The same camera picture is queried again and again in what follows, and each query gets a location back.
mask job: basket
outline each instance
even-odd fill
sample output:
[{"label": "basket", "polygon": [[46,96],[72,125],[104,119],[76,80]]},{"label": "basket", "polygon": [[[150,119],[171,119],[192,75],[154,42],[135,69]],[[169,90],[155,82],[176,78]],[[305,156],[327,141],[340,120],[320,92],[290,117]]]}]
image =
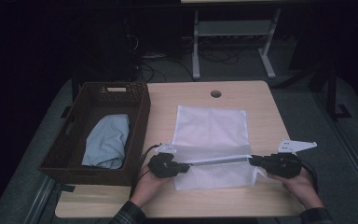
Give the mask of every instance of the basket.
[{"label": "basket", "polygon": [[[63,184],[130,186],[144,147],[150,97],[145,83],[85,83],[39,171]],[[106,115],[127,114],[130,132],[118,169],[82,165],[86,139]]]}]

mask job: hand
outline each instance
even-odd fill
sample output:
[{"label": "hand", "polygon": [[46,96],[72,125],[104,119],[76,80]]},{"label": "hand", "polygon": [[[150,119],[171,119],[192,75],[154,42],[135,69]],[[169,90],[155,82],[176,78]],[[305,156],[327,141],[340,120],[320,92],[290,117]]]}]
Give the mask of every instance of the hand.
[{"label": "hand", "polygon": [[291,179],[277,175],[268,175],[268,177],[282,181],[283,187],[295,195],[297,200],[303,204],[306,209],[324,207],[324,204],[313,188],[312,177],[306,169],[302,168],[300,174]]},{"label": "hand", "polygon": [[139,178],[140,179],[135,187],[135,191],[133,192],[130,201],[135,203],[140,208],[152,199],[162,186],[172,180],[171,177],[156,177],[152,172],[150,172],[147,165],[142,167]]}]

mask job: person's left hand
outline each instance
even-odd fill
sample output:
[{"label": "person's left hand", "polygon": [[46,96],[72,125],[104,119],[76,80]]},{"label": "person's left hand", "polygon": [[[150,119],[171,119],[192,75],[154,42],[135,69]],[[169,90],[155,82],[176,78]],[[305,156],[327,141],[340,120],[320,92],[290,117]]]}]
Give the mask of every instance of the person's left hand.
[{"label": "person's left hand", "polygon": [[147,165],[142,167],[139,178],[140,179],[138,180],[138,184],[135,187],[135,191],[133,192],[130,201],[135,203],[140,208],[152,199],[162,186],[172,180],[172,177],[156,177],[152,172],[150,172]]}]

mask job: light wood tabletop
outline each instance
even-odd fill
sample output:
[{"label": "light wood tabletop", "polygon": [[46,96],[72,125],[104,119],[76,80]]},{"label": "light wood tabletop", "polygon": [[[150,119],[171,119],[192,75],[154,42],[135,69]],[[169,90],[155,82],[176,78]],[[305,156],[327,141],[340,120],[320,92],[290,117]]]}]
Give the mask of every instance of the light wood tabletop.
[{"label": "light wood tabletop", "polygon": [[[277,106],[264,81],[148,84],[151,99],[144,151],[172,139],[179,105],[243,109],[247,113],[251,154],[277,153],[289,139]],[[220,91],[213,98],[211,91]],[[145,163],[155,152],[152,150]],[[63,192],[58,217],[113,217],[128,200],[130,187],[76,185]],[[281,217],[298,216],[304,208],[278,181],[259,176],[253,187],[175,190],[173,182],[143,207],[147,217]]]}]

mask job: plaid sleeve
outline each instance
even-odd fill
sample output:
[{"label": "plaid sleeve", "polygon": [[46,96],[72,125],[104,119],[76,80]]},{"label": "plaid sleeve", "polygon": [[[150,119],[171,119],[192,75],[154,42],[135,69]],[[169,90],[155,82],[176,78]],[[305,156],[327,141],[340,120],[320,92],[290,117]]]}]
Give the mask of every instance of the plaid sleeve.
[{"label": "plaid sleeve", "polygon": [[139,224],[146,219],[145,213],[134,203],[127,201],[109,224]]},{"label": "plaid sleeve", "polygon": [[325,208],[311,208],[300,214],[303,224],[334,224],[330,213]]}]

